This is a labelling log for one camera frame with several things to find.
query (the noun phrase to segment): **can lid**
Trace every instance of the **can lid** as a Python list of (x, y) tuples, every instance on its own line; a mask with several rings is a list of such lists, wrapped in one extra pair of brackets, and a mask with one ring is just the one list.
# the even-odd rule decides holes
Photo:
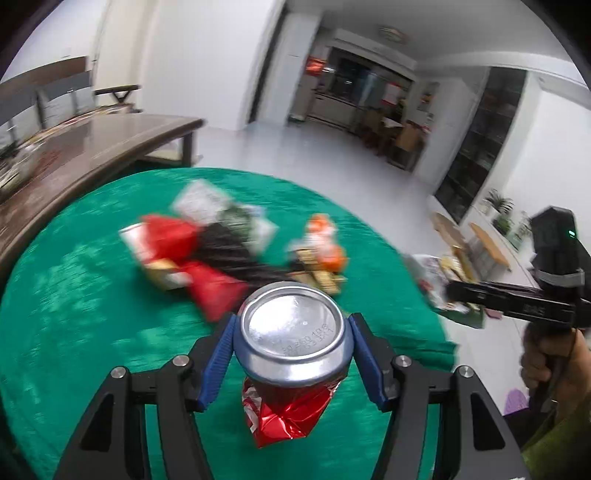
[(352, 336), (340, 309), (308, 285), (277, 282), (260, 288), (244, 302), (239, 317), (236, 356), (258, 380), (314, 384), (340, 371), (352, 356)]

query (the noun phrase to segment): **green tablecloth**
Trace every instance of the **green tablecloth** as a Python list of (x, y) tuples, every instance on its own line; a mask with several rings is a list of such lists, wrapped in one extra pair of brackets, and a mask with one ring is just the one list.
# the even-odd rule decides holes
[[(328, 213), (351, 258), (341, 307), (362, 312), (399, 353), (430, 367), (452, 367), (454, 345), (446, 342), (400, 256), (351, 213), (263, 175), (215, 168), (139, 173), (103, 186), (58, 215), (21, 257), (2, 299), (0, 393), (11, 429), (41, 479), (51, 478), (80, 415), (113, 366), (132, 372), (158, 368), (210, 332), (187, 296), (158, 291), (144, 278), (118, 236), (141, 215), (170, 213), (177, 193), (196, 178), (240, 202), (266, 207), (280, 227), (264, 256), (271, 264), (285, 263), (286, 245), (302, 235), (311, 214)], [(243, 377), (234, 358), (217, 401), (197, 416), (217, 480), (370, 478), (388, 415), (367, 399), (354, 363), (308, 438), (260, 450), (245, 425)], [(147, 409), (152, 475), (160, 480), (155, 409)], [(431, 407), (422, 478), (432, 465), (438, 415)]]

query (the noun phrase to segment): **crushed red can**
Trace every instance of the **crushed red can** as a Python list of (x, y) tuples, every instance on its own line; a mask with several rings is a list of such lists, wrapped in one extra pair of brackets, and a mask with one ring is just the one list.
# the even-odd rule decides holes
[(260, 288), (238, 316), (242, 405), (257, 446), (307, 436), (347, 375), (349, 322), (328, 295), (297, 282)]

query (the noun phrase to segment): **cabinet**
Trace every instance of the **cabinet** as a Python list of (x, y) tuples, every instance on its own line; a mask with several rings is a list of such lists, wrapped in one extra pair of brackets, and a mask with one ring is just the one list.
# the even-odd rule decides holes
[(493, 67), (472, 123), (436, 199), (459, 223), (484, 185), (517, 111), (525, 70)]

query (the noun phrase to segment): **potted plant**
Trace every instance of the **potted plant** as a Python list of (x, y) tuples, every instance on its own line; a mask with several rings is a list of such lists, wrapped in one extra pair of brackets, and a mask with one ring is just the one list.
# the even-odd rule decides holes
[(521, 221), (509, 236), (509, 242), (517, 251), (519, 251), (523, 240), (531, 235), (530, 218), (527, 216), (525, 211), (521, 212)]
[(496, 218), (501, 214), (510, 214), (513, 209), (513, 200), (503, 197), (497, 190), (492, 189), (488, 192), (485, 201), (489, 203), (490, 208), (487, 211), (486, 218)]
[(495, 227), (502, 236), (506, 236), (511, 231), (513, 221), (510, 218), (510, 212), (500, 213), (492, 221), (492, 226)]

